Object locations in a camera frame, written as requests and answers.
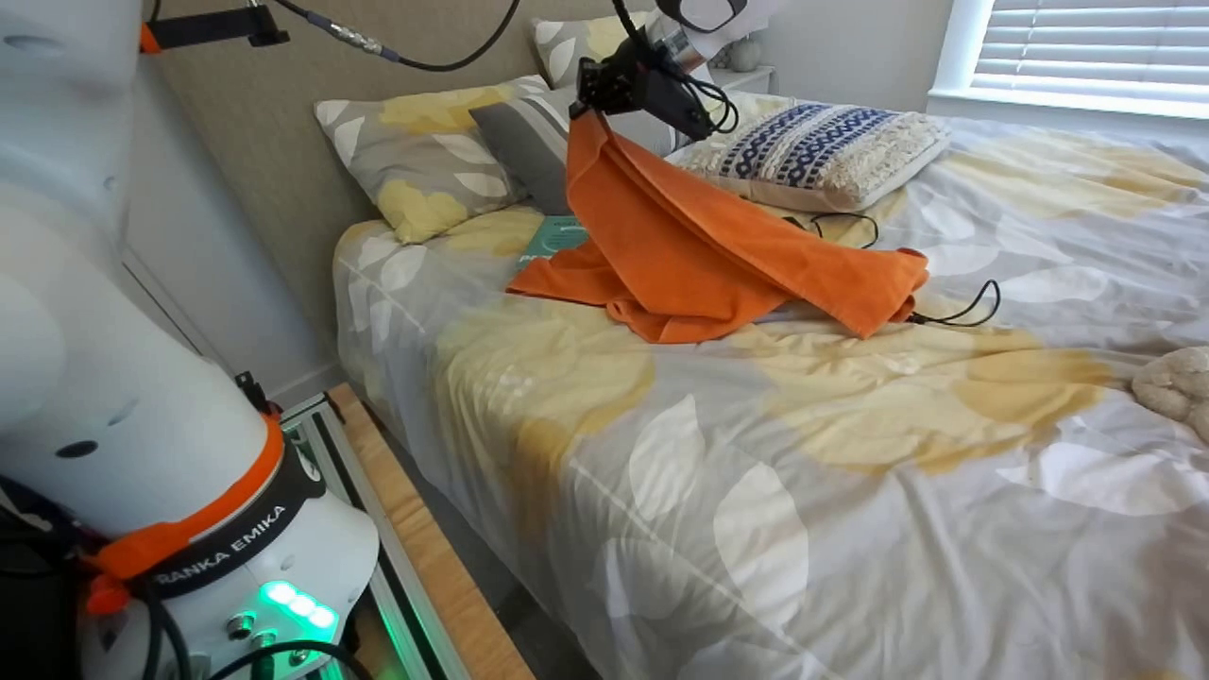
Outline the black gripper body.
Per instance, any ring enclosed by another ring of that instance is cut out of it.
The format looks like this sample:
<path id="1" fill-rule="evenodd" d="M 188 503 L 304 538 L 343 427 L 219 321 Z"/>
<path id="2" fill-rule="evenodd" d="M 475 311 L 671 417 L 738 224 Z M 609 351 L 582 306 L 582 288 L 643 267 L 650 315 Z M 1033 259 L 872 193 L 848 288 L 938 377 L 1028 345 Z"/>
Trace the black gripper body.
<path id="1" fill-rule="evenodd" d="M 689 139 L 732 127 L 732 100 L 705 81 L 705 58 L 685 38 L 626 34 L 609 58 L 577 62 L 573 111 L 655 112 Z"/>

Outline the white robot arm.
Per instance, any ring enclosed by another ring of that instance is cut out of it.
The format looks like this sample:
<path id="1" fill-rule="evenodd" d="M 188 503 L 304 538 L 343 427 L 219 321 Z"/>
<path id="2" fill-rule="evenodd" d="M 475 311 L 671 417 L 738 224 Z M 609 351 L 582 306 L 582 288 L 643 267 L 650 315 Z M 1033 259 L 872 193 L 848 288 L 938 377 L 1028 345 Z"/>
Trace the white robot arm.
<path id="1" fill-rule="evenodd" d="M 0 481 L 80 560 L 85 680 L 315 680 L 378 525 L 122 288 L 145 0 L 0 0 Z"/>

